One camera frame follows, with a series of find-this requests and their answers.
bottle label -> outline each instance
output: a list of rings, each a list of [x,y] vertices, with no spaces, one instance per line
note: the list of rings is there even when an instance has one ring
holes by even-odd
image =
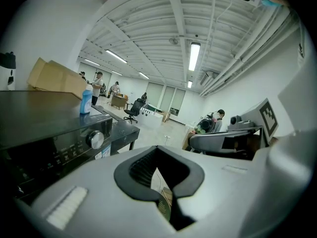
[[[89,99],[86,104],[85,104],[85,107],[84,107],[84,112],[85,113],[89,113],[90,112],[90,109],[91,109],[91,99]]]

control panel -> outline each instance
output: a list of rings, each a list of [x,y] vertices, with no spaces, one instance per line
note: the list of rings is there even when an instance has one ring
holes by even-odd
[[[5,161],[17,185],[15,196],[29,203],[110,145],[112,120],[7,149]]]

table leg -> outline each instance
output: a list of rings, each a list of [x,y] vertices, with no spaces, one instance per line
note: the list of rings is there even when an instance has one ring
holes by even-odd
[[[134,142],[135,142],[135,141],[131,142],[129,150],[133,150]]]

chair base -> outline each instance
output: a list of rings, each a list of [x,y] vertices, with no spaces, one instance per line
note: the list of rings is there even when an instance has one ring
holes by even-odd
[[[123,120],[130,120],[131,124],[132,124],[132,121],[135,121],[136,123],[138,123],[138,121],[135,120],[134,116],[124,117]]]

air conditioner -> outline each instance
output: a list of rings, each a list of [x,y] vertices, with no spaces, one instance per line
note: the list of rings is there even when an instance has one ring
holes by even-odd
[[[208,81],[210,81],[210,79],[212,79],[212,75],[214,72],[212,71],[207,71],[204,73],[204,76],[202,78],[202,80],[200,81],[200,85],[204,86],[207,84]]]

